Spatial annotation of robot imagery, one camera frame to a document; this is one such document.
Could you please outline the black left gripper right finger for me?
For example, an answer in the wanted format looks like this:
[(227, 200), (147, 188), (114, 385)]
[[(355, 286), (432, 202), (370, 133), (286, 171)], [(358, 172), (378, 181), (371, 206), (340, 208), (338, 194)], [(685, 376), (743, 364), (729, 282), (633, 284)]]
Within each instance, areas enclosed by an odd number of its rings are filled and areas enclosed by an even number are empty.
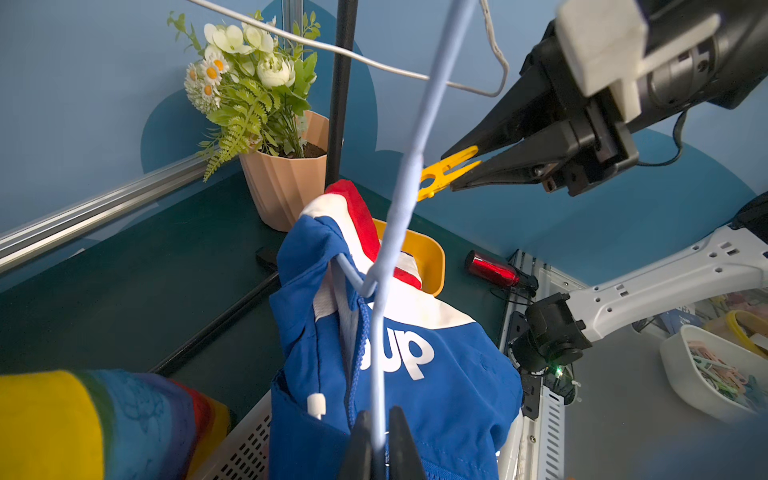
[(389, 413), (389, 479), (427, 479), (405, 413), (399, 406)]

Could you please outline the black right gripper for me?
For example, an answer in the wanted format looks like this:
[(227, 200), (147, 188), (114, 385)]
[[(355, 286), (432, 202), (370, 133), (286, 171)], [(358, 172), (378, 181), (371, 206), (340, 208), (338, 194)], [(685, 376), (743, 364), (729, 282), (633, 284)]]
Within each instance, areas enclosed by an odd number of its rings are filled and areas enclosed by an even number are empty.
[(469, 147), (482, 155), (506, 146), (453, 180), (450, 189), (542, 184), (549, 193), (565, 189), (575, 197), (638, 163), (611, 93), (604, 88), (584, 94), (578, 87), (554, 21), (525, 58), (518, 81), (441, 159)]

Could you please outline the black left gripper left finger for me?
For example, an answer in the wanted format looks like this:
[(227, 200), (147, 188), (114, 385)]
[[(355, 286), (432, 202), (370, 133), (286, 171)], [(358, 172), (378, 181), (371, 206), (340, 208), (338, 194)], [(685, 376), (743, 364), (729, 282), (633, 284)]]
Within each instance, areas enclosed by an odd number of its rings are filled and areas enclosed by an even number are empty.
[(373, 478), (371, 428), (371, 414), (368, 411), (361, 411), (351, 431), (337, 475), (338, 480), (371, 480)]

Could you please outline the blue red white jacket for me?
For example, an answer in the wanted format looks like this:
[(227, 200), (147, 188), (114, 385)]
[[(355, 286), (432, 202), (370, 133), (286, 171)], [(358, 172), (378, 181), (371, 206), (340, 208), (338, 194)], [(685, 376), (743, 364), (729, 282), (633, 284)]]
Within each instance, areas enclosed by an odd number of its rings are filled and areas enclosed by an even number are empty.
[[(269, 475), (337, 476), (358, 414), (371, 407), (372, 314), (339, 269), (360, 275), (380, 251), (356, 186), (331, 185), (301, 213), (277, 255), (270, 299), (285, 357), (271, 384)], [(430, 479), (494, 479), (517, 417), (519, 373), (469, 315), (396, 269), (381, 327), (386, 404), (403, 410)]]

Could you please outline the yellow clothespin top blue jacket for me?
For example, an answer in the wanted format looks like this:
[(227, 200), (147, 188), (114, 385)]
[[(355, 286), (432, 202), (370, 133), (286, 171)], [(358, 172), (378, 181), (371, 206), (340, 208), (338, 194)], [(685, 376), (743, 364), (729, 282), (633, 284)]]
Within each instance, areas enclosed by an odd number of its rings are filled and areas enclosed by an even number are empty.
[(482, 161), (475, 159), (478, 147), (471, 146), (422, 170), (418, 202), (431, 199), (447, 189), (462, 175), (474, 169)]

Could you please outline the white hanger blue jacket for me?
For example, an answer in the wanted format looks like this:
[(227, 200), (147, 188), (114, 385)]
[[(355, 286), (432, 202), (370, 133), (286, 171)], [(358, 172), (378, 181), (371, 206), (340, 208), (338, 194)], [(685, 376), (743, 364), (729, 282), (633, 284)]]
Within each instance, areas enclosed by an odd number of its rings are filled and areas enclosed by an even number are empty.
[(472, 1), (454, 1), (442, 29), (438, 49), (422, 96), (407, 152), (398, 170), (392, 201), (387, 213), (387, 227), (381, 250), (374, 265), (361, 279), (358, 271), (345, 256), (337, 263), (349, 283), (364, 298), (372, 297), (374, 305), (370, 320), (370, 412), (371, 446), (377, 455), (384, 453), (387, 439), (387, 409), (385, 402), (385, 373), (383, 369), (384, 313), (389, 298), (394, 268), (405, 234), (417, 204), (425, 147), (434, 126), (439, 107), (448, 88), (450, 74), (456, 63), (474, 9)]

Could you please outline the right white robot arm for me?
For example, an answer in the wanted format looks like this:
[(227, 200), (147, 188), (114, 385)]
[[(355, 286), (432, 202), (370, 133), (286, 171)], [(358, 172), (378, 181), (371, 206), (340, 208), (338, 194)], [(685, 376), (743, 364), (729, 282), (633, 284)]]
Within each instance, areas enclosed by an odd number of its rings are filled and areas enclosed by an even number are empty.
[(534, 302), (526, 370), (635, 321), (767, 282), (767, 5), (510, 1), (516, 81), (452, 151), (444, 225), (590, 282)]

